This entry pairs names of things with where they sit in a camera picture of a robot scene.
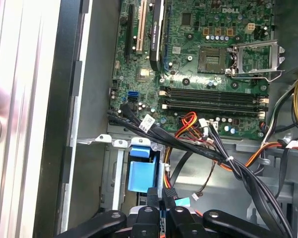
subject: blue plastic latch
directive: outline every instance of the blue plastic latch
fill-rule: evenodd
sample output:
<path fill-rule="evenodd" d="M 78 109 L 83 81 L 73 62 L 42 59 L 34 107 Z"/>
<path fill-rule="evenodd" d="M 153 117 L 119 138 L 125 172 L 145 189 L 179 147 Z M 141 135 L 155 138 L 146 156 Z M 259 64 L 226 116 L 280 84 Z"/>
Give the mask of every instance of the blue plastic latch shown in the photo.
<path fill-rule="evenodd" d="M 148 188 L 155 187 L 156 164 L 156 156 L 152 163 L 131 161 L 128 190 L 147 193 Z"/>
<path fill-rule="evenodd" d="M 185 198 L 181 198 L 181 199 L 177 199 L 175 200 L 175 205 L 177 206 L 184 206 L 184 207 L 190 207 L 190 198 L 189 197 L 185 197 Z"/>
<path fill-rule="evenodd" d="M 150 156 L 150 147 L 144 146 L 133 146 L 130 151 L 131 156 L 149 158 Z"/>

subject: black ram slot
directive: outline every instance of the black ram slot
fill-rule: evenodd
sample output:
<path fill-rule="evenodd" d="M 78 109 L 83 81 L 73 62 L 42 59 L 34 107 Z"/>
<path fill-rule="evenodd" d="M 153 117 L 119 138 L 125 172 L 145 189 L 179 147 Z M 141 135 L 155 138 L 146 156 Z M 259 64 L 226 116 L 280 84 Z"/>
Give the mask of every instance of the black ram slot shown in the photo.
<path fill-rule="evenodd" d="M 221 112 L 226 115 L 243 115 L 243 116 L 252 116 L 256 117 L 258 113 L 263 108 L 260 107 L 245 107 L 241 105 L 230 106 L 230 105 L 214 105 L 214 104 L 203 104 L 203 103 L 195 103 L 195 102 L 185 102 L 185 101 L 171 101 L 166 100 L 164 102 L 167 105 L 168 109 L 171 110 L 180 110 L 180 111 L 201 111 L 208 113 Z"/>
<path fill-rule="evenodd" d="M 135 17 L 135 6 L 133 4 L 130 4 L 128 8 L 128 22 L 127 22 L 126 39 L 125 39 L 126 63 L 129 63 L 130 61 L 131 44 L 133 42 L 134 17 Z"/>
<path fill-rule="evenodd" d="M 258 97 L 252 94 L 230 93 L 219 91 L 190 90 L 190 89 L 173 89 L 164 88 L 167 96 L 172 99 L 189 100 L 189 101 L 205 101 L 232 104 L 257 104 Z"/>

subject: motherboard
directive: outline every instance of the motherboard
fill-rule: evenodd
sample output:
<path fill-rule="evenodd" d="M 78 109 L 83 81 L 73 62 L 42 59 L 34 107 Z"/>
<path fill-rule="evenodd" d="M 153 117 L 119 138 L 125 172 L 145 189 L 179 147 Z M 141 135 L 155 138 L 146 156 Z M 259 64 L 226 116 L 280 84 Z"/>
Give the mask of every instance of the motherboard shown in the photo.
<path fill-rule="evenodd" d="M 127 103 L 169 132 L 195 111 L 222 137 L 261 139 L 274 43 L 252 44 L 271 40 L 273 6 L 271 0 L 122 0 L 110 108 L 124 117 L 120 107 Z"/>

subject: green circuit board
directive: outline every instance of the green circuit board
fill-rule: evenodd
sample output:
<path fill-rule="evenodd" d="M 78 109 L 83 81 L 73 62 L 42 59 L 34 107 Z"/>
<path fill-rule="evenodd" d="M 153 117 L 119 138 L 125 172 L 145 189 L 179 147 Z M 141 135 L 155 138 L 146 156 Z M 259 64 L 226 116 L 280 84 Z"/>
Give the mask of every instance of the green circuit board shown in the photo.
<path fill-rule="evenodd" d="M 134 7 L 132 36 L 139 36 L 141 8 L 145 0 L 123 0 L 121 5 L 121 22 L 113 73 L 112 99 L 110 107 L 119 112 L 123 103 L 130 102 L 128 92 L 137 92 L 137 101 L 133 103 L 135 114 L 143 118 L 150 114 L 157 123 L 167 131 L 174 132 L 180 127 L 179 117 L 185 110 L 166 110 L 159 92 L 161 87 L 175 89 L 206 90 L 211 92 L 243 93 L 267 96 L 266 80 L 233 80 L 224 74 L 223 67 L 215 67 L 221 72 L 205 72 L 202 65 L 204 56 L 209 65 L 220 64 L 219 55 L 212 56 L 209 49 L 218 49 L 227 67 L 230 63 L 227 48 L 231 45 L 270 40 L 272 31 L 272 4 L 269 0 L 168 0 L 164 6 L 163 34 L 161 40 L 161 72 L 154 72 L 149 61 L 153 11 L 145 1 L 146 19 L 144 23 L 143 50 L 130 49 L 126 58 L 126 38 L 128 26 L 124 25 L 130 17 L 130 5 Z M 245 32 L 249 23 L 256 29 L 251 34 Z M 256 32 L 267 27 L 266 34 Z M 131 41 L 136 46 L 137 40 Z M 269 48 L 256 48 L 244 52 L 244 71 L 253 68 L 266 68 L 269 64 Z M 263 119 L 249 116 L 236 116 L 224 112 L 198 112 L 207 120 L 220 117 L 219 134 L 224 137 L 260 139 L 259 123 Z M 224 128 L 229 126 L 235 133 Z"/>

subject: ram slot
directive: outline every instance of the ram slot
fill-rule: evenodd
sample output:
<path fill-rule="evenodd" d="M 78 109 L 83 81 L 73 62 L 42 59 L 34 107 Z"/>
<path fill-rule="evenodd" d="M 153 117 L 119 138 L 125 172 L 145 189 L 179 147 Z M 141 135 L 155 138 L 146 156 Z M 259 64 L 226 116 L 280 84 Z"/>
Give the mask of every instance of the ram slot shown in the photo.
<path fill-rule="evenodd" d="M 164 96 L 179 100 L 249 105 L 259 103 L 259 98 L 256 95 L 252 94 L 173 88 L 165 88 L 165 91 L 166 93 L 164 94 Z"/>
<path fill-rule="evenodd" d="M 137 36 L 137 45 L 136 45 L 137 54 L 143 53 L 146 15 L 147 15 L 147 0 L 142 0 L 140 11 L 139 11 L 139 25 L 138 25 L 138 36 Z"/>
<path fill-rule="evenodd" d="M 149 60 L 153 71 L 161 71 L 160 63 L 160 43 L 162 38 L 162 20 L 164 15 L 164 0 L 155 0 L 153 18 L 152 18 L 152 31 L 151 31 L 151 44 Z"/>
<path fill-rule="evenodd" d="M 135 6 L 133 4 L 130 4 L 128 8 L 128 23 L 127 23 L 126 40 L 125 40 L 126 63 L 129 63 L 130 61 L 131 44 L 133 41 L 134 17 L 135 17 Z"/>
<path fill-rule="evenodd" d="M 206 104 L 196 102 L 185 102 L 175 100 L 165 100 L 163 109 L 170 109 L 175 111 L 198 111 L 198 112 L 222 112 L 226 115 L 241 115 L 258 117 L 259 114 L 264 110 L 261 107 L 246 107 L 242 105 L 222 105 L 222 104 Z"/>

